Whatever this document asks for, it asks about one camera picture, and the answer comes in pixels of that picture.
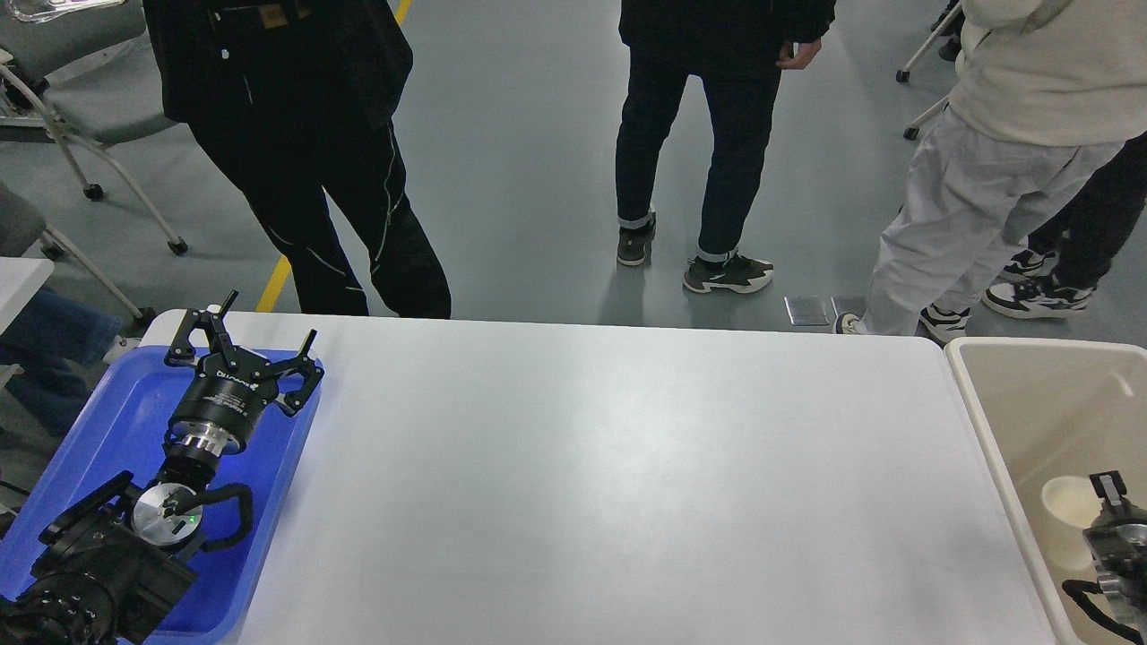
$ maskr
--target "white cup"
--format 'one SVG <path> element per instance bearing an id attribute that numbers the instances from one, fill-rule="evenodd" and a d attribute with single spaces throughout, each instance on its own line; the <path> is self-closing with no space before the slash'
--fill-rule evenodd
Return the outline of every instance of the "white cup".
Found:
<path id="1" fill-rule="evenodd" d="M 1031 528 L 1044 558 L 1069 572 L 1090 568 L 1091 550 L 1083 529 L 1095 521 L 1103 506 L 1091 480 L 1077 475 L 1055 477 L 1044 484 L 1040 499 L 1041 521 Z"/>

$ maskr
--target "blue tray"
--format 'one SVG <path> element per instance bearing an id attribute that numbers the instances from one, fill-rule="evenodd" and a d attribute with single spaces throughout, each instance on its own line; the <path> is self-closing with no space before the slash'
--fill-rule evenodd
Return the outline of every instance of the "blue tray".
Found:
<path id="1" fill-rule="evenodd" d="M 32 584 L 29 572 L 45 550 L 37 537 L 60 513 L 120 471 L 134 473 L 135 485 L 147 485 L 158 471 L 164 459 L 167 418 L 194 375 L 192 370 L 164 365 L 166 351 L 165 347 L 136 349 L 103 375 L 23 512 L 0 541 L 0 593 L 15 599 Z M 259 353 L 271 360 L 294 356 L 286 351 Z M 301 384 L 302 378 L 294 375 L 283 379 L 282 389 Z M 188 566 L 200 577 L 147 639 L 148 645 L 211 645 L 243 615 L 314 419 L 319 391 L 294 418 L 275 406 L 268 407 L 247 450 L 223 458 L 212 487 L 232 482 L 251 487 L 253 528 L 232 549 L 197 553 L 190 559 Z M 237 515 L 233 502 L 208 508 L 201 530 L 206 530 L 209 538 L 231 535 L 239 526 Z"/>

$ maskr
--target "dark jeans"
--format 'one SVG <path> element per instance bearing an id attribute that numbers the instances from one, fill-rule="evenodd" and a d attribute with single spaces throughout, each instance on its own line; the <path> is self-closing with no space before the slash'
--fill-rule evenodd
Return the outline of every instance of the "dark jeans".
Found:
<path id="1" fill-rule="evenodd" d="M 1066 286 L 1090 289 L 1111 270 L 1111 259 L 1131 236 L 1145 200 L 1147 134 L 1128 141 L 1095 171 L 1063 210 L 1028 235 L 1028 246 L 1040 254 L 1059 247 L 1055 277 Z M 1064 232 L 1070 233 L 1067 240 Z"/>
<path id="2" fill-rule="evenodd" d="M 303 26 L 248 34 L 229 48 L 249 104 L 190 123 L 290 262 L 305 313 L 366 316 L 327 194 L 370 254 L 370 281 L 403 317 L 448 318 L 450 288 L 406 196 L 393 125 L 372 131 L 327 47 Z"/>
<path id="3" fill-rule="evenodd" d="M 630 55 L 630 93 L 617 134 L 617 216 L 623 226 L 641 223 L 649 210 L 657 157 L 688 77 L 682 69 Z M 749 207 L 760 188 L 780 78 L 780 69 L 759 79 L 701 77 L 713 127 L 697 241 L 702 257 L 727 255 L 741 240 Z"/>
<path id="4" fill-rule="evenodd" d="M 64 359 L 95 365 L 119 325 L 102 311 L 42 287 L 0 334 L 0 364 L 24 368 L 8 381 L 8 391 L 52 436 L 68 433 L 88 397 L 87 383 Z"/>

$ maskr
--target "white pants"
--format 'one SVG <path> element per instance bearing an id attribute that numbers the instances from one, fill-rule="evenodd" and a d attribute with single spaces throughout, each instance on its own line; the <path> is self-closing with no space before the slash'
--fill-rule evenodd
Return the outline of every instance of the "white pants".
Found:
<path id="1" fill-rule="evenodd" d="M 1028 233 L 1067 205 L 1123 143 L 997 141 L 945 110 L 912 157 L 900 215 L 880 235 L 867 331 L 907 336 L 929 304 L 972 306 Z"/>

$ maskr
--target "white hoodie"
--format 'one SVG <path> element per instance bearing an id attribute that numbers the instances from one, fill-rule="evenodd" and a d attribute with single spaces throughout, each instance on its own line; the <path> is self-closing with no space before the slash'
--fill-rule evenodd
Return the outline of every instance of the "white hoodie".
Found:
<path id="1" fill-rule="evenodd" d="M 1113 143 L 1147 132 L 1147 0 L 963 0 L 951 107 L 1000 141 Z"/>

